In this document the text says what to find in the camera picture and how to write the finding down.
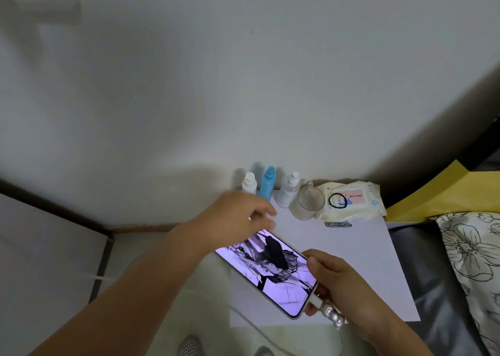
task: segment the shoe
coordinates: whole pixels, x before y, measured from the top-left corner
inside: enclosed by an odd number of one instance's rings
[[[188,336],[180,343],[177,356],[204,356],[202,343],[196,336]]]
[[[269,348],[262,346],[255,352],[254,356],[274,356],[274,353]]]

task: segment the phone screen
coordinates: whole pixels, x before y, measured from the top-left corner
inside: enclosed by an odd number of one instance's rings
[[[306,258],[263,229],[216,253],[291,317],[297,317],[316,286]]]

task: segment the black hair tie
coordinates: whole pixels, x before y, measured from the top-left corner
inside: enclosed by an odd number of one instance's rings
[[[343,204],[343,206],[339,207],[339,206],[335,206],[333,203],[332,203],[332,197],[334,197],[335,195],[340,195],[342,198],[344,198],[344,202],[341,203]],[[347,197],[345,195],[343,195],[342,193],[333,193],[332,195],[330,195],[330,197],[328,198],[328,203],[330,204],[330,206],[332,206],[333,208],[346,208],[347,207]]]

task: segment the hand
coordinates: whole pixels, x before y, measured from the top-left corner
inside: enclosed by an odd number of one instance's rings
[[[214,251],[241,243],[261,229],[272,231],[275,224],[267,214],[275,216],[276,210],[266,199],[241,191],[229,191],[194,221],[203,230],[202,236],[208,242],[210,251]]]
[[[372,342],[379,331],[387,331],[398,321],[391,308],[342,258],[317,249],[303,255],[308,258],[309,271],[320,283],[316,293],[335,304],[364,340]],[[316,312],[317,308],[309,303],[305,313],[312,316]]]

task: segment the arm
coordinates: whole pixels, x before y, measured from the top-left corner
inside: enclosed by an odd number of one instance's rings
[[[254,212],[260,217],[248,220]],[[31,356],[142,356],[197,264],[217,248],[244,241],[275,215],[263,198],[223,194],[197,218],[170,231],[109,289],[36,348]]]
[[[308,258],[309,271],[320,283],[316,293],[333,302],[380,356],[433,356],[418,335],[347,262],[316,249],[303,254]],[[305,310],[309,316],[316,312],[311,304]]]

